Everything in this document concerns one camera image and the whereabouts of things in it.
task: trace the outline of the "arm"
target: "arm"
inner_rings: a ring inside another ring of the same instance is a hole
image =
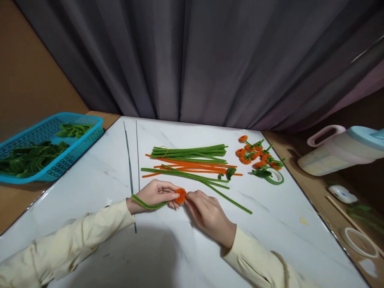
[[[298,274],[290,264],[285,264],[284,271],[283,259],[279,259],[239,227],[236,229],[232,248],[223,258],[257,287],[284,288],[285,281],[288,281],[289,287],[319,287]]]
[[[187,194],[187,212],[193,224],[227,248],[228,264],[260,288],[317,288],[286,264],[276,252],[245,234],[224,214],[218,200],[202,191]]]
[[[169,182],[151,181],[137,197],[150,205],[170,201],[179,187]],[[133,224],[135,213],[145,209],[131,198],[87,213],[60,230],[34,240],[27,248],[0,263],[0,287],[41,287],[75,270],[99,244]]]

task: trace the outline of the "plastic pitcher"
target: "plastic pitcher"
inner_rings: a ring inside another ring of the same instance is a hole
[[[326,132],[336,132],[318,144],[315,140]],[[314,151],[300,158],[297,163],[305,172],[322,176],[356,164],[367,164],[384,157],[384,129],[377,131],[362,126],[326,126],[307,140]]]

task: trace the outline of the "plastic basket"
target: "plastic basket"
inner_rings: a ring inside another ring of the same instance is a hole
[[[80,139],[55,136],[57,132],[61,131],[60,124],[68,122],[72,124],[94,124],[94,127]],[[103,119],[100,117],[63,112],[53,115],[8,139],[0,144],[0,159],[7,157],[14,148],[30,147],[30,141],[36,144],[47,140],[50,140],[53,144],[64,141],[70,146],[34,176],[19,178],[0,174],[0,182],[24,184],[32,181],[51,182],[57,180],[104,133],[102,123]]]

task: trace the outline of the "cream sleeve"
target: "cream sleeve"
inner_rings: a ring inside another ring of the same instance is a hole
[[[260,288],[284,288],[284,266],[258,240],[236,229],[232,249],[224,260],[245,278]],[[290,288],[320,288],[306,280],[290,264],[287,265]]]
[[[1,262],[0,287],[34,288],[63,278],[99,244],[134,222],[125,200],[87,213]]]

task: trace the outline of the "white marble table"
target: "white marble table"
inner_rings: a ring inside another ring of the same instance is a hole
[[[218,198],[230,220],[278,251],[302,275],[323,287],[367,287],[337,241],[286,169],[282,185],[274,186],[248,173],[235,156],[244,134],[251,142],[257,131],[120,117],[115,124],[0,238],[0,261],[26,247],[36,237],[59,229],[66,220],[130,196],[128,133],[133,189],[136,193],[152,178],[141,178],[139,168],[160,165],[151,160],[153,146],[193,148],[226,144],[225,159],[238,165],[230,190],[219,190],[250,209],[249,215],[204,184],[159,175],[187,191],[200,189]],[[300,222],[305,218],[309,223]],[[217,244],[192,228],[181,208],[163,207],[136,216],[137,234],[130,226],[82,262],[70,275],[49,287],[250,287],[219,255]]]

